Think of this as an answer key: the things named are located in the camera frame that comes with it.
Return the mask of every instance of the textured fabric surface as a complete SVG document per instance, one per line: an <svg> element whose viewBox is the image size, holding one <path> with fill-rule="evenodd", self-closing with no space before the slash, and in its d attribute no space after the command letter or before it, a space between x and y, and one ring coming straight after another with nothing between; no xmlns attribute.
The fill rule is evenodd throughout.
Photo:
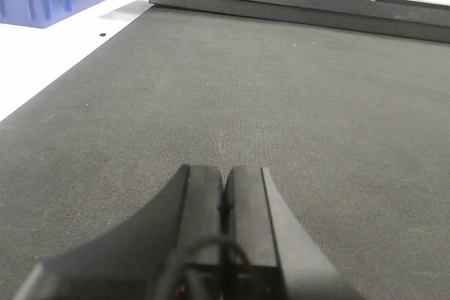
<svg viewBox="0 0 450 300"><path fill-rule="evenodd" d="M182 163L268 166L368 299L450 294L450 47L151 9L0 123L0 299Z"/></svg>

